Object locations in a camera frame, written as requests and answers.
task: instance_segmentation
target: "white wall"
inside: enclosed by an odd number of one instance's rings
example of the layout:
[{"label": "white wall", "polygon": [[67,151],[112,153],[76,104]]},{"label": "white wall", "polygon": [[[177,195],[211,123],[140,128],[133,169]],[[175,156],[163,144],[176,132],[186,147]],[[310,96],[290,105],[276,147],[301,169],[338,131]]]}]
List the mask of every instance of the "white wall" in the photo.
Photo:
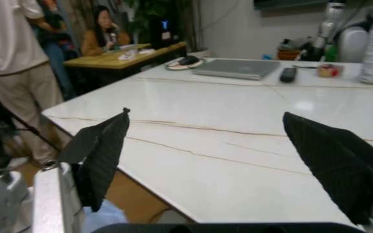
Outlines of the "white wall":
[{"label": "white wall", "polygon": [[[256,11],[253,0],[238,0],[239,4],[221,21],[217,20],[237,0],[201,0],[204,46],[215,57],[260,59],[263,54],[276,54],[284,38],[315,37],[323,21],[324,4],[314,6]],[[364,19],[365,9],[353,20]]]}]

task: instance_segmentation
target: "brown jacket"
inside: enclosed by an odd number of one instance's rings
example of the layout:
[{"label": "brown jacket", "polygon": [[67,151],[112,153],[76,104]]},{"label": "brown jacket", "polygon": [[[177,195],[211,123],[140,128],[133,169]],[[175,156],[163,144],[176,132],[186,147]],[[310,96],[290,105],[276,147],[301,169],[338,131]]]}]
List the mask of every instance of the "brown jacket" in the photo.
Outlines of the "brown jacket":
[{"label": "brown jacket", "polygon": [[[118,44],[127,45],[129,42],[129,35],[126,32],[121,31],[118,36]],[[83,56],[99,56],[103,54],[103,48],[100,47],[94,31],[88,31],[85,33],[82,53]]]}]

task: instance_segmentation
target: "small container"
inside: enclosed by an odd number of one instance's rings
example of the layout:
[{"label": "small container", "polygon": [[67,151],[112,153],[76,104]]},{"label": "small container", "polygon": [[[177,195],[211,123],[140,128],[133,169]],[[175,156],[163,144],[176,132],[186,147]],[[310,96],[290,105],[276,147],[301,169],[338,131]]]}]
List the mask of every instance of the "small container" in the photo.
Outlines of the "small container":
[{"label": "small container", "polygon": [[318,76],[323,78],[337,78],[342,75],[343,70],[343,66],[325,64],[318,67]]}]

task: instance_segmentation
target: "white shirt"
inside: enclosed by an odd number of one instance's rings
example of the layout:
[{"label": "white shirt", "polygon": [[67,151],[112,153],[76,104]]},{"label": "white shirt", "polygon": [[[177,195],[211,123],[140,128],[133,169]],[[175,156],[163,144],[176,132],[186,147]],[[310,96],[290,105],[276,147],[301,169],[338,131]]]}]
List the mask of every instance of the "white shirt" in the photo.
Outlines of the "white shirt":
[{"label": "white shirt", "polygon": [[26,19],[43,16],[35,0],[0,0],[0,75],[48,61]]}]

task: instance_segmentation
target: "computer mouse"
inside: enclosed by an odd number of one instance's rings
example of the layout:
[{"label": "computer mouse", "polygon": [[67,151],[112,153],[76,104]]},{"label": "computer mouse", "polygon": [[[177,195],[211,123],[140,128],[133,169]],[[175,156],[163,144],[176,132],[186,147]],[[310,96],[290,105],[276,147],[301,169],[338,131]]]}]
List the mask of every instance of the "computer mouse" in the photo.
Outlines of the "computer mouse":
[{"label": "computer mouse", "polygon": [[179,61],[178,63],[181,65],[181,66],[188,66],[188,65],[192,65],[194,63],[197,63],[199,62],[200,59],[195,57],[195,56],[186,56],[184,59],[182,59],[181,61]]}]

